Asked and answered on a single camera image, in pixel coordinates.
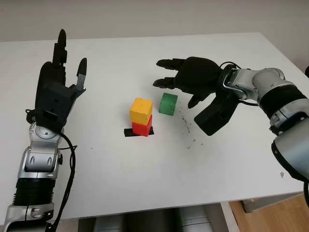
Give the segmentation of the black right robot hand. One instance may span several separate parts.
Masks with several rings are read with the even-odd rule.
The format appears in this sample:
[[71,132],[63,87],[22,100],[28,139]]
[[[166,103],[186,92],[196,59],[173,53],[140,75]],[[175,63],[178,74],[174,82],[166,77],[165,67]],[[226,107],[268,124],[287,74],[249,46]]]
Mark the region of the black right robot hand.
[[153,86],[168,89],[180,89],[184,93],[192,94],[188,108],[195,107],[215,92],[217,81],[222,69],[207,58],[188,57],[186,59],[162,59],[157,66],[175,70],[175,77],[165,77],[154,81]]

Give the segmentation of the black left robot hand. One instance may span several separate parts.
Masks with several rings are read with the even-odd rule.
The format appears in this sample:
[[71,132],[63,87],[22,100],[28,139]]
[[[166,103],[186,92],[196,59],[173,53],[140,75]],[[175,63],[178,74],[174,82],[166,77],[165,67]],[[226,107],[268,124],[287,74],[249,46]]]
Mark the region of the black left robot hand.
[[[58,40],[54,44],[53,59],[43,64],[40,70],[35,107],[39,105],[39,98],[42,95],[43,88],[51,83],[59,83],[61,86],[66,86],[66,70],[64,64],[67,62],[66,50],[67,35],[64,29],[59,32]],[[84,87],[85,77],[87,73],[87,58],[83,58],[77,71],[77,83],[71,85],[70,88],[74,89],[79,97],[86,91]]]

